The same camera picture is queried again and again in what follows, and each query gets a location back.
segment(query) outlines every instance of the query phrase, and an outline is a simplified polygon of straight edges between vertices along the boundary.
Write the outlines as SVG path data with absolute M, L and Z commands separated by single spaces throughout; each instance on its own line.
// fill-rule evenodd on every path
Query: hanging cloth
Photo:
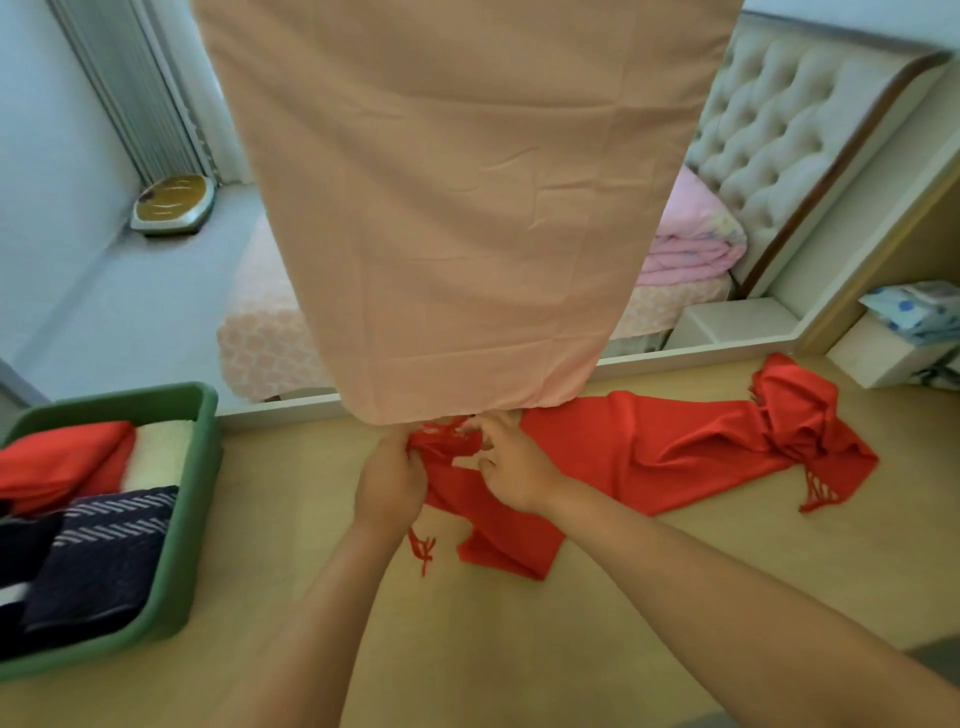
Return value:
M 806 471 L 807 512 L 846 500 L 876 466 L 874 452 L 837 417 L 831 382 L 773 354 L 752 390 L 754 401 L 717 402 L 613 392 L 528 410 L 520 427 L 563 474 L 648 516 L 797 463 Z M 480 433 L 457 431 L 463 420 L 410 437 L 426 466 L 426 502 L 472 523 L 457 547 L 462 561 L 543 579 L 564 534 L 503 505 L 478 471 L 453 465 L 481 446 Z
M 576 397 L 740 0 L 195 0 L 344 405 Z

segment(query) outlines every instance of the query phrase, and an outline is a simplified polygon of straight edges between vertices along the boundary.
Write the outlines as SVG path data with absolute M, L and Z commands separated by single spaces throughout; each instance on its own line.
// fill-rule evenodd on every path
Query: cream upholstered headboard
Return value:
M 925 96 L 950 53 L 744 13 L 686 164 L 747 231 L 733 268 L 759 296 Z

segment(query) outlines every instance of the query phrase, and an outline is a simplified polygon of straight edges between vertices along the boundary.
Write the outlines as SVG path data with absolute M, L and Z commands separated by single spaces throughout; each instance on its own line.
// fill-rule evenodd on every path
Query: folded pink quilt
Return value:
M 714 278 L 730 270 L 746 251 L 747 236 L 740 223 L 699 177 L 682 167 L 636 284 Z

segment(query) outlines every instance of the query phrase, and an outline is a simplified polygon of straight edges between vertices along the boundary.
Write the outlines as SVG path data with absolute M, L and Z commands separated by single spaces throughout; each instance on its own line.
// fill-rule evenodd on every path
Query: red scarf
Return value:
M 688 402 L 613 392 L 531 409 L 520 427 L 557 468 L 648 516 L 681 508 L 795 463 L 806 469 L 801 512 L 850 497 L 874 469 L 874 452 L 836 415 L 837 388 L 787 356 L 754 374 L 755 401 Z M 456 468 L 481 435 L 458 433 L 466 418 L 410 437 L 429 478 L 426 502 L 467 518 L 461 561 L 543 579 L 564 534 L 552 523 L 498 501 L 478 471 Z M 411 532 L 414 552 L 432 543 Z

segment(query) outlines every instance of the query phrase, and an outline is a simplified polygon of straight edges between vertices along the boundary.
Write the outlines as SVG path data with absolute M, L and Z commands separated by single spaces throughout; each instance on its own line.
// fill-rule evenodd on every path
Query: folded red cloth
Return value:
M 531 409 L 520 427 L 570 477 L 649 516 L 803 463 L 806 512 L 846 500 L 877 457 L 836 416 L 831 382 L 773 354 L 754 375 L 755 401 L 688 402 L 613 392 Z M 462 561 L 534 579 L 550 571 L 564 535 L 498 501 L 480 473 L 453 458 L 480 449 L 459 418 L 410 437 L 429 478 L 427 503 L 467 518 Z
M 27 435 L 0 449 L 0 500 L 11 513 L 65 508 L 80 496 L 118 493 L 136 442 L 129 422 L 73 425 Z

